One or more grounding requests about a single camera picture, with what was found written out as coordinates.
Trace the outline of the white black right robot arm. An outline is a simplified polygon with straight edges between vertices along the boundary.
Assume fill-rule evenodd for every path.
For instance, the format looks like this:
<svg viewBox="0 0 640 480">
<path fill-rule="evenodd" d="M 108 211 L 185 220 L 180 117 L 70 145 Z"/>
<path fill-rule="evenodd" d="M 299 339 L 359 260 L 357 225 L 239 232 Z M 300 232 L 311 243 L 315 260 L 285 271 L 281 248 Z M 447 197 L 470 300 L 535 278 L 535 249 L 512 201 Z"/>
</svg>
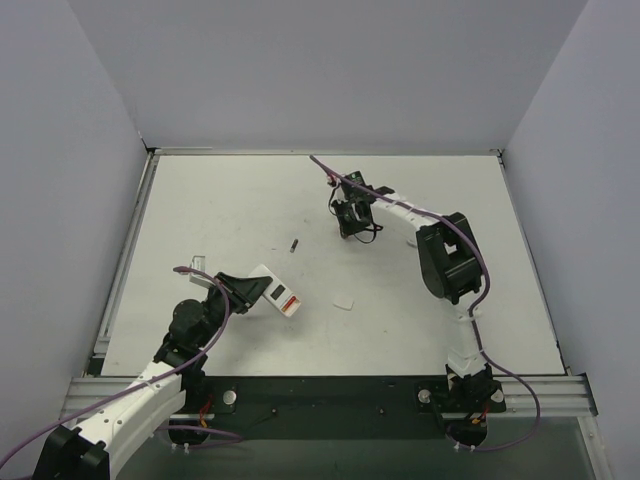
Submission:
<svg viewBox="0 0 640 480">
<path fill-rule="evenodd" d="M 328 208 L 344 239 L 387 229 L 401 235 L 418 252 L 420 273 L 429 293 L 442 301 L 446 325 L 449 396 L 460 404 L 480 405 L 499 389 L 482 355 L 461 298 L 482 287 L 483 270 L 477 243 L 464 215 L 426 215 L 389 187 L 372 189 L 359 171 L 339 179 L 328 177 Z"/>
</svg>

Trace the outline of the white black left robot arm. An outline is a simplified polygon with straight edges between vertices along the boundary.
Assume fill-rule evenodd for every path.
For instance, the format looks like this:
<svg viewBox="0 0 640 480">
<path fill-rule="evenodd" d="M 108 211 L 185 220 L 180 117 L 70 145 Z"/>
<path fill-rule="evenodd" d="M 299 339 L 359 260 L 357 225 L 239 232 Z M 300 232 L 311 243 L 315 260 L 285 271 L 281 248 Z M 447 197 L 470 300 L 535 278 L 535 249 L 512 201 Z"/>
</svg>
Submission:
<svg viewBox="0 0 640 480">
<path fill-rule="evenodd" d="M 238 278 L 222 272 L 211 277 L 188 267 L 175 270 L 208 280 L 206 298 L 183 300 L 174 307 L 161 346 L 127 389 L 99 401 L 77 426 L 61 424 L 48 435 L 34 479 L 116 478 L 172 414 L 202 405 L 206 351 L 219 340 L 231 315 L 248 312 L 274 284 L 265 271 Z"/>
</svg>

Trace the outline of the long white remote control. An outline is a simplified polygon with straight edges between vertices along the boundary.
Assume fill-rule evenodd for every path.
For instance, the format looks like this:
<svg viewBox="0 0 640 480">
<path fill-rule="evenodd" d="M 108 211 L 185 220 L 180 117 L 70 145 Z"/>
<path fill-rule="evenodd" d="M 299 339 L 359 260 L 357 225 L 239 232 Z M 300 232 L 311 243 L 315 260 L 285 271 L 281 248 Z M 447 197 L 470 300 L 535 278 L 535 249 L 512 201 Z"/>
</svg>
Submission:
<svg viewBox="0 0 640 480">
<path fill-rule="evenodd" d="M 291 296 L 295 296 L 300 300 L 300 298 L 264 264 L 259 264 L 258 266 L 256 266 L 251 272 L 250 276 L 270 276 L 272 278 L 273 283 L 262 294 L 262 297 L 267 302 L 269 302 L 280 314 L 282 314 L 282 306 Z"/>
</svg>

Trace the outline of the white battery cover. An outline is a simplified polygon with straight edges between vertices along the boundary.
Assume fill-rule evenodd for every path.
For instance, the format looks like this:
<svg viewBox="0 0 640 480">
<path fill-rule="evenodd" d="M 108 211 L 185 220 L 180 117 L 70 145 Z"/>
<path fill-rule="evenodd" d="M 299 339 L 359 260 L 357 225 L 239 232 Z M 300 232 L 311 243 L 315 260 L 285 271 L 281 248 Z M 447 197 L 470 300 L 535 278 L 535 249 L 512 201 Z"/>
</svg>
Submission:
<svg viewBox="0 0 640 480">
<path fill-rule="evenodd" d="M 354 300 L 351 297 L 337 296 L 333 299 L 333 305 L 344 311 L 351 311 L 354 306 Z"/>
</svg>

